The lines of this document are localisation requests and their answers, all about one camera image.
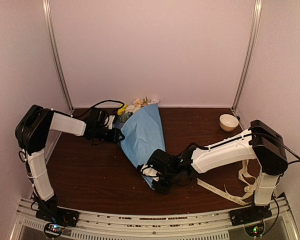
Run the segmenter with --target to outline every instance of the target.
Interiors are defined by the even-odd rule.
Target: metal bar
[[[281,197],[277,200],[280,215],[290,214],[291,209],[287,199]],[[30,199],[21,199],[17,209],[18,223],[42,231],[46,222],[35,217],[36,212],[31,210],[32,202]],[[38,205],[35,203],[32,207],[37,209]],[[228,240],[228,231],[243,227],[243,225],[232,226],[229,218],[230,210],[176,215],[121,215],[78,210],[80,216],[77,226],[66,227],[67,233],[64,232],[62,236],[77,240],[195,240],[202,237],[202,239],[207,237],[205,239],[209,240],[215,236],[214,239]],[[278,209],[274,201],[270,203],[270,210],[272,217],[267,218],[267,221],[277,215]],[[16,229],[14,232],[13,235],[18,236],[19,230]]]
[[[71,99],[70,99],[69,91],[68,91],[66,81],[65,81],[64,72],[62,70],[62,66],[61,66],[61,62],[60,62],[60,56],[58,53],[57,41],[56,41],[54,25],[53,25],[53,21],[52,21],[51,9],[50,9],[50,0],[42,0],[42,4],[43,4],[44,17],[45,17],[46,25],[47,25],[48,32],[49,32],[49,37],[50,37],[50,43],[51,43],[51,48],[52,48],[52,53],[53,53],[53,62],[55,65],[55,69],[56,69],[58,78],[59,78],[61,90],[62,90],[64,98],[66,100],[66,104],[68,105],[69,111],[72,112],[74,107],[73,107]]]
[[[236,91],[236,95],[235,95],[234,102],[232,105],[232,110],[234,112],[237,111],[239,100],[240,100],[240,97],[242,95],[242,92],[243,92],[243,89],[244,89],[244,86],[245,86],[245,83],[247,80],[248,71],[249,71],[249,67],[251,64],[251,60],[252,60],[252,54],[253,54],[253,51],[254,51],[254,48],[256,45],[257,36],[258,36],[260,19],[261,19],[261,11],[262,11],[262,0],[255,0],[254,13],[253,13],[253,17],[252,17],[252,25],[251,25],[249,42],[248,42],[248,49],[246,51],[246,56],[245,56],[245,60],[244,60],[244,64],[243,64],[243,69],[242,69],[242,73],[241,73],[241,77],[240,77],[239,86]]]

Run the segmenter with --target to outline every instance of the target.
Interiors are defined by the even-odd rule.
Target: small bowl
[[[239,120],[230,114],[223,114],[219,118],[220,127],[226,132],[232,132],[239,125]]]

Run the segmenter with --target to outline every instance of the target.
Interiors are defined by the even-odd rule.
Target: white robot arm
[[[124,136],[119,129],[113,127],[114,120],[114,115],[98,108],[92,108],[84,121],[38,105],[33,105],[28,110],[16,127],[15,136],[22,149],[19,156],[25,163],[27,175],[33,184],[35,201],[39,205],[37,218],[75,227],[79,215],[77,211],[58,207],[45,160],[44,148],[49,131],[118,143]]]
[[[246,129],[236,136],[206,146],[207,149],[196,148],[192,153],[191,166],[199,174],[202,174],[223,165],[242,160],[257,159],[252,144],[249,144],[251,141],[252,132]],[[269,175],[260,172],[254,193],[254,204],[256,206],[267,206],[270,203],[280,175],[281,173]]]
[[[140,172],[153,178],[152,187],[167,194],[171,186],[198,174],[242,160],[258,159],[261,171],[254,193],[256,206],[267,206],[288,162],[282,137],[259,120],[238,135],[195,148],[188,147],[178,156],[156,150]]]

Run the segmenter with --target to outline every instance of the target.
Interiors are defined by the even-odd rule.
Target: wooden table
[[[82,113],[77,109],[74,115]],[[160,108],[166,151],[178,154],[190,142],[213,144],[238,134],[219,126],[228,108]],[[236,196],[244,195],[238,180],[241,162],[221,166],[199,176],[203,181]],[[202,213],[240,207],[201,186],[194,179],[185,187],[174,186],[168,195],[151,190],[116,144],[91,146],[83,137],[63,133],[47,165],[51,185],[61,207],[111,214],[166,215]],[[249,172],[258,176],[256,160]]]

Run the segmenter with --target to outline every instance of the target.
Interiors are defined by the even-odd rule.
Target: pink wall
[[[144,96],[162,106],[231,106],[253,10],[247,0],[51,1],[74,106]]]
[[[20,198],[31,192],[15,127],[32,104],[67,111],[60,89],[42,1],[0,0],[0,240],[8,239]]]
[[[300,155],[300,1],[263,2],[238,110],[246,124],[254,119],[269,124]],[[289,167],[279,189],[287,194],[300,231],[300,163]]]

